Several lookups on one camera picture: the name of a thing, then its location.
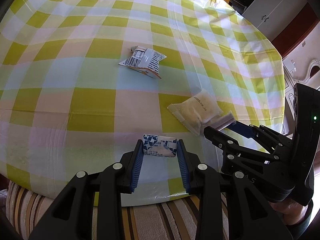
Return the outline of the beige clear pastry packet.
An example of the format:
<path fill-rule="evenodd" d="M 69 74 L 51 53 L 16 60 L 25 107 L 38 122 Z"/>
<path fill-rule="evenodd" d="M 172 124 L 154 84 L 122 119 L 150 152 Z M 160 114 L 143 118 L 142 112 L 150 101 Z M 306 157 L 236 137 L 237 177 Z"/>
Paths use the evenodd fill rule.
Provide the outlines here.
<path fill-rule="evenodd" d="M 223 115 L 217 101 L 205 89 L 182 103 L 170 104 L 168 110 L 195 136 L 207 126 L 220 131 L 235 122 L 232 112 Z"/>

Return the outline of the blue white small snack packet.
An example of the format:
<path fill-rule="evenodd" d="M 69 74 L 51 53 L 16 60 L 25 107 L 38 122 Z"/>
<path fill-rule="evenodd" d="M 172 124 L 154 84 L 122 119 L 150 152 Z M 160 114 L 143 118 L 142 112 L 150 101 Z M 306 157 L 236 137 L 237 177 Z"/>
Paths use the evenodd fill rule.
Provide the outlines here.
<path fill-rule="evenodd" d="M 143 135 L 143 153 L 158 157 L 175 157 L 177 154 L 177 139 L 160 135 Z"/>

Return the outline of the striped beige rug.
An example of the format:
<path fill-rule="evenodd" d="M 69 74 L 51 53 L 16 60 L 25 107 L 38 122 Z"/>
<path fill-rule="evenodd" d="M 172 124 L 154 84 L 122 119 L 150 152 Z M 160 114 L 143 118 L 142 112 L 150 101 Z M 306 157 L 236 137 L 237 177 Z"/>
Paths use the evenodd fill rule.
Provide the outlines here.
<path fill-rule="evenodd" d="M 9 183 L 5 214 L 23 239 L 53 200 L 13 182 Z M 189 196 L 169 202 L 123 207 L 125 239 L 195 239 L 200 201 Z"/>

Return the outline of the ornate cream dressing table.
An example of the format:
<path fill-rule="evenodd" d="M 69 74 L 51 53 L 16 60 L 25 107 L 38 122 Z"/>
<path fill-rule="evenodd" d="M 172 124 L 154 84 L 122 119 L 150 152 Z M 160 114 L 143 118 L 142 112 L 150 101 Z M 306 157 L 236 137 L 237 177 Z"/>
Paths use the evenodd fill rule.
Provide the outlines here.
<path fill-rule="evenodd" d="M 285 114 L 281 132 L 283 135 L 292 138 L 295 126 L 295 111 L 293 106 L 295 96 L 293 87 L 296 83 L 301 83 L 319 90 L 319 60 L 314 59 L 310 61 L 306 75 L 302 79 L 295 79 L 293 77 L 296 68 L 292 62 L 288 66 L 285 66 L 285 64 L 283 66 L 285 77 Z"/>

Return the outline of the white orange snack packet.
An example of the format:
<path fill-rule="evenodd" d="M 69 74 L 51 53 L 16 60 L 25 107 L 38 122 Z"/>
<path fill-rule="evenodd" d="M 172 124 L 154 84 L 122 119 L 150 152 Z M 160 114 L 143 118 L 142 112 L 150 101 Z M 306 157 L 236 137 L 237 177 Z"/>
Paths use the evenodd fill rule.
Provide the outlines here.
<path fill-rule="evenodd" d="M 120 66 L 128 67 L 152 78 L 161 79 L 159 63 L 167 58 L 164 54 L 141 46 L 131 47 L 131 52 L 132 55 L 129 58 L 118 63 Z"/>

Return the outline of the white cabinet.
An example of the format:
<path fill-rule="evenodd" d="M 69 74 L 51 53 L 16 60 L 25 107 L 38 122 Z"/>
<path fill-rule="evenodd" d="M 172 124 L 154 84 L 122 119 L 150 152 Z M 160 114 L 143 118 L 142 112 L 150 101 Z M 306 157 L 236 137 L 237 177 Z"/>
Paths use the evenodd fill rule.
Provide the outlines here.
<path fill-rule="evenodd" d="M 306 3 L 306 0 L 230 0 L 229 5 L 272 41 Z"/>

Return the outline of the green checkered tablecloth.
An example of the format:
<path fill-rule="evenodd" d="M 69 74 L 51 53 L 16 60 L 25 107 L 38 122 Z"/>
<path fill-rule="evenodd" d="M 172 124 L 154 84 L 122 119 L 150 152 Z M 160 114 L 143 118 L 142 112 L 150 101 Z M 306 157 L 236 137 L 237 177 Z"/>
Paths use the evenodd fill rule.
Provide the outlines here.
<path fill-rule="evenodd" d="M 164 54 L 161 79 L 118 63 Z M 224 0 L 15 0 L 1 20 L 1 174 L 54 198 L 145 133 L 222 153 L 169 111 L 205 89 L 223 113 L 281 130 L 284 71 L 271 42 Z"/>

